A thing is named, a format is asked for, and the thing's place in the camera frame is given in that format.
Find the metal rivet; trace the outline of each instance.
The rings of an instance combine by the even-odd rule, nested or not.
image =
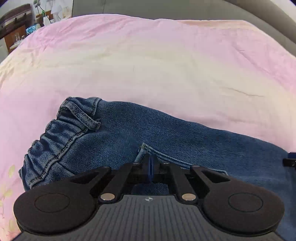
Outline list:
[[[104,193],[101,195],[101,199],[104,201],[111,201],[115,198],[115,195],[112,193]]]
[[[196,196],[192,193],[185,193],[182,195],[182,199],[185,201],[193,201],[194,199],[196,199]]]

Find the wrinkle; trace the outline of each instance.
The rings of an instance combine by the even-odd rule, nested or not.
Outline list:
[[[241,93],[241,94],[244,94],[244,95],[249,96],[249,97],[263,97],[263,98],[265,98],[265,96],[263,96],[263,95],[248,94],[248,93],[246,93],[244,91],[240,91],[240,90],[237,90],[237,89],[234,89],[234,88],[231,88],[231,87],[224,87],[224,88],[228,89],[228,90],[238,92],[238,93]]]
[[[252,60],[251,58],[250,58],[250,56],[248,56],[246,53],[245,53],[245,51],[244,50],[241,50],[240,48],[239,48],[239,46],[237,45],[237,42],[235,41],[235,39],[233,39],[233,41],[232,41],[232,47],[241,55],[241,56],[243,56],[246,60],[248,60],[249,62],[250,62],[250,64],[252,64],[256,69],[258,69],[259,71],[262,71],[262,72],[265,72],[265,73],[267,73],[267,74],[269,74],[269,72],[266,70],[266,69],[264,69],[264,68],[262,68],[258,63],[256,63],[254,60]]]

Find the logo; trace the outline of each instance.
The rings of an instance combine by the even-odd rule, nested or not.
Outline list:
[[[152,200],[153,200],[152,197],[147,197],[147,198],[145,198],[145,201],[148,201],[148,202],[151,202]]]

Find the stitching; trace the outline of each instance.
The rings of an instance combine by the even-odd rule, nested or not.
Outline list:
[[[81,137],[82,135],[84,135],[86,132],[88,131],[88,129],[84,129],[81,132],[79,132],[78,134],[76,134],[75,136],[73,136],[70,141],[66,144],[66,146],[61,150],[61,152],[58,154],[57,157],[49,160],[49,162],[47,163],[47,165],[44,168],[44,172],[41,174],[40,177],[36,177],[33,180],[31,180],[29,182],[29,187],[32,188],[33,185],[35,185],[36,183],[38,183],[39,181],[42,181],[46,175],[48,174],[49,169],[51,168],[51,166],[57,162],[70,148],[70,146],[72,145],[72,143],[74,142],[75,139]]]
[[[145,149],[145,150],[147,150],[147,151],[153,151],[153,152],[155,152],[156,154],[158,154],[158,155],[160,155],[160,156],[162,156],[162,157],[164,157],[164,158],[166,158],[166,159],[175,160],[175,161],[177,161],[177,162],[179,162],[179,163],[182,163],[182,164],[185,164],[185,165],[189,165],[189,166],[191,166],[190,163],[188,163],[188,162],[184,162],[184,161],[181,161],[181,160],[179,160],[179,159],[176,159],[176,158],[173,158],[173,157],[171,157],[171,156],[168,156],[168,155],[166,155],[166,154],[163,154],[163,153],[161,153],[161,152],[159,152],[159,151],[153,149],[151,146],[148,146],[146,143],[142,143],[141,148],[143,148],[143,149]]]
[[[63,101],[63,103],[61,104],[61,107],[58,111],[58,114],[57,114],[57,119],[59,119],[61,113],[63,110],[65,109],[68,109],[66,107],[62,107],[63,105],[65,105],[67,102],[68,102],[68,99],[70,99],[71,97],[68,97],[66,100]],[[95,114],[95,111],[96,111],[96,108],[97,108],[97,105],[99,103],[99,101],[101,100],[101,98],[97,98],[96,101],[94,102],[93,104],[93,108],[92,108],[92,113],[91,113],[91,116],[93,117],[94,114]],[[51,123],[47,126],[47,128],[45,129],[45,132],[40,136],[40,138],[42,138],[45,134],[46,134],[46,131],[50,128],[50,126],[53,124],[55,120],[52,120]],[[95,128],[95,130],[98,130],[101,126],[101,123],[98,122],[97,123],[97,127]],[[36,183],[44,180],[44,178],[47,176],[48,174],[48,171],[49,169],[51,168],[51,166],[58,162],[60,160],[60,158],[68,151],[68,149],[70,148],[70,146],[73,144],[74,140],[81,137],[82,135],[84,135],[86,132],[88,131],[88,128],[86,127],[85,129],[83,129],[81,132],[79,132],[78,134],[74,135],[69,141],[68,143],[65,145],[65,147],[60,151],[60,153],[53,159],[50,159],[48,161],[48,163],[46,164],[45,168],[44,168],[44,171],[43,173],[40,175],[40,176],[37,176],[35,177],[33,180],[31,180],[29,182],[29,187],[32,188]]]
[[[99,103],[100,100],[101,100],[101,98],[96,98],[96,101],[93,104],[93,110],[92,110],[92,113],[91,113],[92,118],[94,118],[94,115],[96,113],[97,106],[98,106],[98,103]]]
[[[65,104],[65,108],[67,108],[72,115],[80,121],[84,126],[86,126],[90,130],[94,130],[97,128],[98,122],[95,121],[91,116],[85,113],[79,106],[77,106],[74,102],[67,102]]]
[[[137,154],[137,156],[136,156],[134,162],[142,162],[143,157],[144,157],[147,153],[148,153],[147,150],[145,150],[145,149],[143,149],[143,148],[142,148],[142,150],[139,149],[138,154]]]

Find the circular pad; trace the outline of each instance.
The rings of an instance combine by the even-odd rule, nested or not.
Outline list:
[[[236,234],[263,234],[278,226],[284,204],[278,196],[238,180],[215,183],[203,202],[206,216]]]
[[[241,212],[256,212],[263,206],[263,201],[260,197],[252,193],[236,193],[229,197],[229,205]]]
[[[23,193],[14,204],[19,226],[31,233],[64,233],[84,224],[95,210],[84,185],[57,182]]]
[[[35,201],[35,207],[41,212],[56,213],[60,212],[70,203],[70,198],[64,194],[49,193],[38,197]]]

